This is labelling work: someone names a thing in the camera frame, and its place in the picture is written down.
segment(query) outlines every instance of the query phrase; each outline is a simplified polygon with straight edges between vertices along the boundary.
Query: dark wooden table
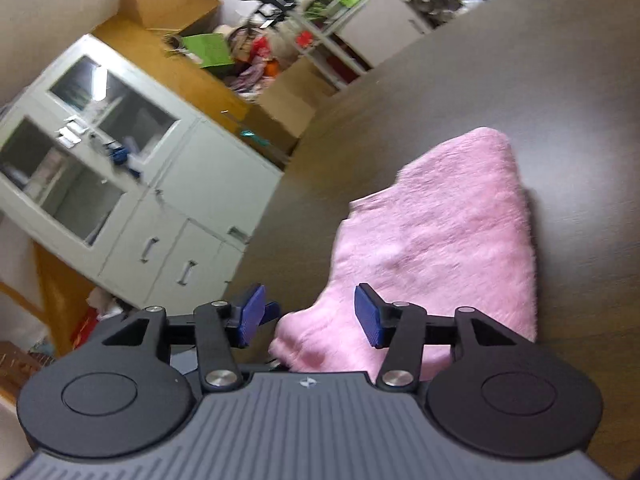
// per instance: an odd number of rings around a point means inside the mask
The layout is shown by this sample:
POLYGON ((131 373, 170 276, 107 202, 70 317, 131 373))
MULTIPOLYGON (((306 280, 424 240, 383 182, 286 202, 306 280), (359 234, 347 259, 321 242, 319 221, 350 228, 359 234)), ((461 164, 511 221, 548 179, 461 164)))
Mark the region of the dark wooden table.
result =
POLYGON ((259 280, 287 310, 310 306, 349 202, 476 126, 511 138, 532 199, 540 341, 598 383, 590 453, 624 478, 640 465, 640 0, 491 0, 332 98, 229 293, 259 280))

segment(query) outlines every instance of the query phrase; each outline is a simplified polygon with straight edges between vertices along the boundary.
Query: black circular mount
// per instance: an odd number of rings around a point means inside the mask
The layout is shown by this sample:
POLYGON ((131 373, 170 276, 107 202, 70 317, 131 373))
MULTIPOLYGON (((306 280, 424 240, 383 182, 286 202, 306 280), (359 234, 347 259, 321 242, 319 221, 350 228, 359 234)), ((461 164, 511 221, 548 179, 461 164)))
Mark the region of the black circular mount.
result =
POLYGON ((539 346, 477 346, 427 392, 439 425, 463 444, 509 459, 584 449, 602 416, 591 380, 539 346))
POLYGON ((192 405, 185 378, 155 355, 89 343, 34 375, 17 411, 39 447, 87 459, 122 456, 161 441, 192 405))

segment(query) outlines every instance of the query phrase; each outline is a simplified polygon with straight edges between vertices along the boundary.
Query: door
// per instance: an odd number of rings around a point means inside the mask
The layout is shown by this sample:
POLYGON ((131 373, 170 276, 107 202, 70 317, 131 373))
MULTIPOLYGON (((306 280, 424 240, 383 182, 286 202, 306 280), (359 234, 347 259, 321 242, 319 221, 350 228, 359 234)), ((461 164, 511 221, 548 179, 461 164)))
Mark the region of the door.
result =
POLYGON ((150 192, 118 239, 100 280, 123 300, 144 307, 146 297, 187 219, 150 192))
POLYGON ((178 211, 244 250, 281 175, 220 126, 201 121, 159 191, 178 211))
POLYGON ((177 316, 220 300, 241 258, 241 251, 189 222, 146 304, 164 306, 169 316, 177 316))
POLYGON ((367 0, 337 34, 375 67, 430 30, 402 0, 367 0))
POLYGON ((142 190, 108 162, 85 157, 84 140, 69 148, 61 126, 28 97, 0 122, 0 208, 95 279, 142 190))
POLYGON ((99 144, 117 142, 151 184, 196 121, 178 96, 107 45, 85 36, 52 63, 29 94, 59 120, 78 115, 99 144))

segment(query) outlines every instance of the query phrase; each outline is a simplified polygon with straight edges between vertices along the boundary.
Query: folded pink towel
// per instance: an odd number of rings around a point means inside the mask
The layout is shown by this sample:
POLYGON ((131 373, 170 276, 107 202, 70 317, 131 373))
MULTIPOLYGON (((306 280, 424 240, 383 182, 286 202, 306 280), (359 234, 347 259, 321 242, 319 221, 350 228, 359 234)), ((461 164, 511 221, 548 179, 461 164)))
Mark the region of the folded pink towel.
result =
MULTIPOLYGON (((294 371, 366 370, 372 348, 354 313, 356 285, 388 302, 452 316, 474 306, 520 335, 536 336, 534 251, 507 137, 478 128, 403 168, 392 187, 351 203, 334 245, 329 283, 312 307, 286 315, 270 352, 294 371)), ((423 379, 449 364, 449 347, 425 346, 423 379)))

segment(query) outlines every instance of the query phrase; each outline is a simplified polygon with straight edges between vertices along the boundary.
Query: glass cabinet door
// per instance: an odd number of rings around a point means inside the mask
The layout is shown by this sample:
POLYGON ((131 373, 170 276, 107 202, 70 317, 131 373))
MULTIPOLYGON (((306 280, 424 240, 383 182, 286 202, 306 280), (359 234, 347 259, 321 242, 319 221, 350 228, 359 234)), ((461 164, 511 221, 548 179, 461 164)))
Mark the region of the glass cabinet door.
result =
POLYGON ((79 270, 97 272, 140 192, 130 176, 88 166, 56 135, 55 119, 33 106, 0 123, 0 207, 79 270))
POLYGON ((147 184, 197 119, 180 98, 89 36, 45 70, 33 95, 60 118, 79 116, 99 144, 125 146, 147 184))

